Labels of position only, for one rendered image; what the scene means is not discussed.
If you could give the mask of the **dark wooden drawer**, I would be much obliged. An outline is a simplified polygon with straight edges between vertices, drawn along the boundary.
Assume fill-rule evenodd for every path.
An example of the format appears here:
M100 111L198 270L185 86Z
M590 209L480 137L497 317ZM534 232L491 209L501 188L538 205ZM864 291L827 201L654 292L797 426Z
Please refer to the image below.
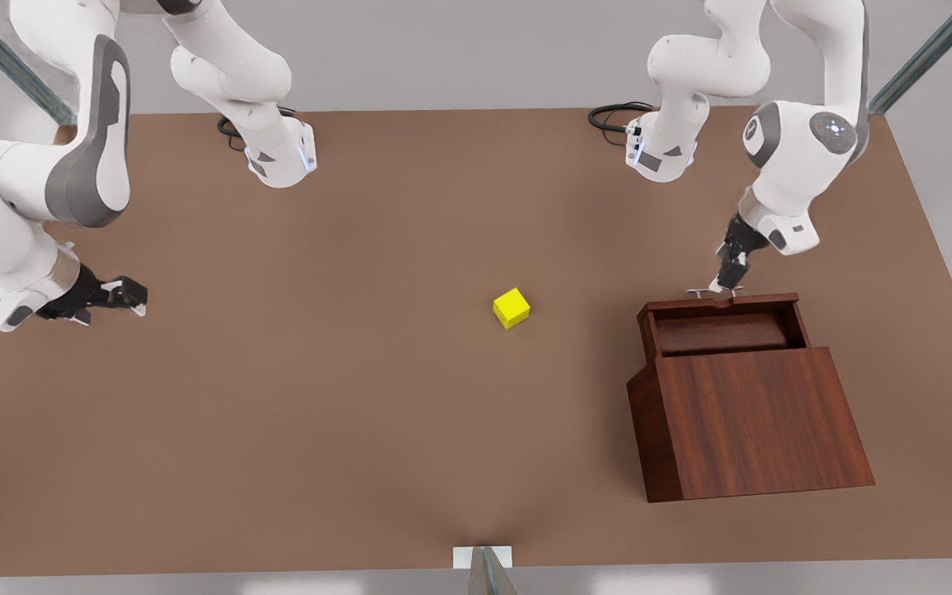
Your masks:
M796 293L647 302L637 321L648 361L810 347Z

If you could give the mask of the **dark wooden cabinet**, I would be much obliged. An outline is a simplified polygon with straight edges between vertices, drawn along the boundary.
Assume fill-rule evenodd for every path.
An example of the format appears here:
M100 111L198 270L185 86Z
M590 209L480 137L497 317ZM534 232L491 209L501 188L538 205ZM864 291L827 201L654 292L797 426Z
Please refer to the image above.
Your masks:
M875 483L826 347L657 358L627 392L651 503Z

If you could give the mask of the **yellow cube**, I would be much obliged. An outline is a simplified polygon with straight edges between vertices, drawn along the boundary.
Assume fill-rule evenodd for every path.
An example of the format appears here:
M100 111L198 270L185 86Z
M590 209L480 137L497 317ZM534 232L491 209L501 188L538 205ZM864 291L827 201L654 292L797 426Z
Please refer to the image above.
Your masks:
M493 312L503 327L511 329L530 315L531 305L518 288L512 288L495 298Z

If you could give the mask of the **silver frame post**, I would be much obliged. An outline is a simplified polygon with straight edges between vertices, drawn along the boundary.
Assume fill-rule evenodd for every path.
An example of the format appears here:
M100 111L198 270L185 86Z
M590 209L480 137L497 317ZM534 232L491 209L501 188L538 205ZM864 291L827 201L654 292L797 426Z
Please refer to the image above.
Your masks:
M518 595L502 562L491 547L473 547L468 595Z
M0 37L0 71L57 125L77 123L75 112Z
M949 49L952 49L952 14L869 99L869 114L887 113Z

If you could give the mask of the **white post foot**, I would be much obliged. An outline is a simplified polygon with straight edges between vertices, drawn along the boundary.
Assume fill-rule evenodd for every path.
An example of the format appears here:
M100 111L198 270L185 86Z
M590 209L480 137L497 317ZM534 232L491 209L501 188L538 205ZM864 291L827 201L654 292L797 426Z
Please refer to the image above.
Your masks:
M496 558L498 558L498 561L503 568L513 568L513 548L509 545L477 545L454 547L452 549L453 568L471 569L474 551L481 549L486 550L488 553L491 553L492 551Z

